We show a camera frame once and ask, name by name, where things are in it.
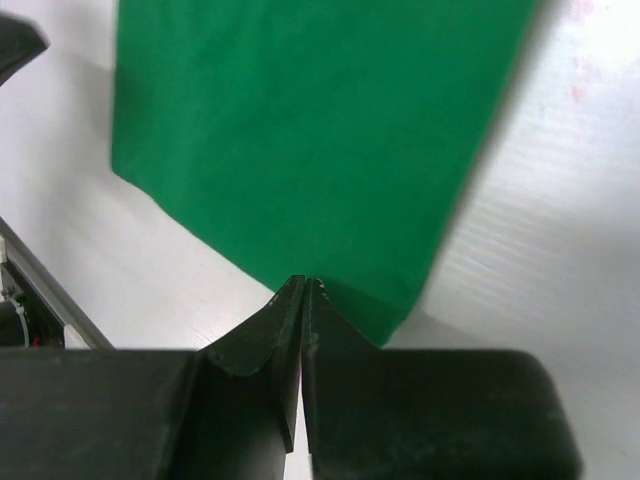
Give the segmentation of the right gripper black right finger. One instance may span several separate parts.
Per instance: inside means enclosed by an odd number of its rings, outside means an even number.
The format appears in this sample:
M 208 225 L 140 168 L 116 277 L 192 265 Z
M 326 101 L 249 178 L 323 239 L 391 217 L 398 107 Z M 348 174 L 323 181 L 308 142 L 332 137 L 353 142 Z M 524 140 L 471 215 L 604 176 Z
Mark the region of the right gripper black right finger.
M 381 349 L 307 282 L 302 393 L 317 479 L 577 479 L 554 383 L 532 355 Z

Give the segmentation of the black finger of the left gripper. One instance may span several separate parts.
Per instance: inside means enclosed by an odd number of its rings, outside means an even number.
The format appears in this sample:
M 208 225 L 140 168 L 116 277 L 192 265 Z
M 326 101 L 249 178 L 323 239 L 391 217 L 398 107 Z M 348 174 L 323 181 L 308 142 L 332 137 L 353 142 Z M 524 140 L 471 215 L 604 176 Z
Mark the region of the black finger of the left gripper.
M 49 41 L 31 21 L 2 14 L 0 20 L 0 86 L 49 47 Z

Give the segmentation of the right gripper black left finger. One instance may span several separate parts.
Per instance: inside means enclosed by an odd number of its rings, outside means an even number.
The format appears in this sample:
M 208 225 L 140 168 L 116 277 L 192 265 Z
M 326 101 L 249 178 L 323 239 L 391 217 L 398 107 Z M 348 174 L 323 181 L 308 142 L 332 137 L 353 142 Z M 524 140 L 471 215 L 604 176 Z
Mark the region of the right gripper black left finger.
M 5 348 L 5 479 L 280 479 L 305 280 L 198 351 Z

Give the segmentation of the green garment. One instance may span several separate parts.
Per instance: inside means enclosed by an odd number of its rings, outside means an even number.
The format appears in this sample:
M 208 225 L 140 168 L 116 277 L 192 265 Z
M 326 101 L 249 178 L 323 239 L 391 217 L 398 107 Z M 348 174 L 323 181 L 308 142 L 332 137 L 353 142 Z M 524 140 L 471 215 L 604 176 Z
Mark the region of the green garment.
M 417 302 L 534 1 L 122 1 L 111 166 L 270 289 L 384 344 Z

